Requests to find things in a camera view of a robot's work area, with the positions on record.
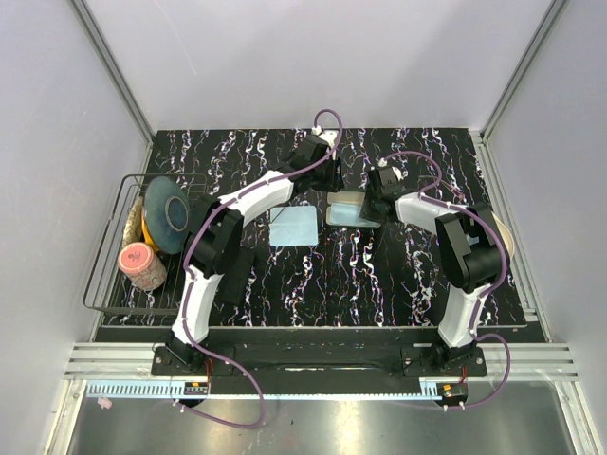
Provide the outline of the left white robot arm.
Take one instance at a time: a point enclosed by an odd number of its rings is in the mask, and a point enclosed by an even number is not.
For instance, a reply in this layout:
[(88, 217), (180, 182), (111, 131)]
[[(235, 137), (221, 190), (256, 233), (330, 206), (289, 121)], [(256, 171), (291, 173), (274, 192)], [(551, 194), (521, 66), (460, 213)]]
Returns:
[(172, 364), (181, 373), (193, 375), (204, 366), (205, 353), (197, 345), (208, 336), (214, 297), (238, 258), (244, 227), (310, 189), (342, 188), (337, 158), (341, 136), (339, 131), (315, 127), (276, 169), (239, 191), (200, 200), (185, 243), (185, 282), (178, 316), (167, 341)]

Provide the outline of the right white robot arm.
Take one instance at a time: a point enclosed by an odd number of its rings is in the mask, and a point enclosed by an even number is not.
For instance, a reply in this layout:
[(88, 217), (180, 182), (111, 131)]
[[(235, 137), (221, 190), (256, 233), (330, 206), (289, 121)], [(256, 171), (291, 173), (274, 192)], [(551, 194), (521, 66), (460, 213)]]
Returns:
[(492, 208), (485, 203), (461, 206), (410, 191), (396, 169), (378, 167), (369, 172), (360, 216), (380, 224), (414, 225), (436, 236), (449, 295), (438, 339), (426, 358), (437, 373), (456, 373), (474, 356), (481, 310), (509, 268), (510, 255)]

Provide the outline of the red thin sunglasses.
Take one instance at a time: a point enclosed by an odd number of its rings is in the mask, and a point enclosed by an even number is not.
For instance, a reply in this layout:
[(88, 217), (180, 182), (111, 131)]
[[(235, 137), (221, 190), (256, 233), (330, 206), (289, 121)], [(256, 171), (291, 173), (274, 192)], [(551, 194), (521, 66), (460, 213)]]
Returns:
[[(420, 175), (418, 182), (423, 186), (431, 185), (435, 178), (432, 175)], [(442, 179), (436, 186), (432, 187), (432, 190), (437, 194), (444, 195), (449, 194), (454, 200), (458, 202), (465, 202), (467, 200), (466, 195), (458, 187), (452, 185), (452, 183)]]

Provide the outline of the dark green glasses case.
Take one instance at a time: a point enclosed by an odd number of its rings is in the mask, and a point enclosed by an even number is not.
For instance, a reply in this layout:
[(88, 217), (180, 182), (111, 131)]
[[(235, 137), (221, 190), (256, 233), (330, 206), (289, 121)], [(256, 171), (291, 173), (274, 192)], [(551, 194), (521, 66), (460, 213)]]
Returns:
[(360, 216), (365, 193), (339, 191), (327, 194), (325, 220), (329, 226), (343, 228), (379, 228), (380, 223)]

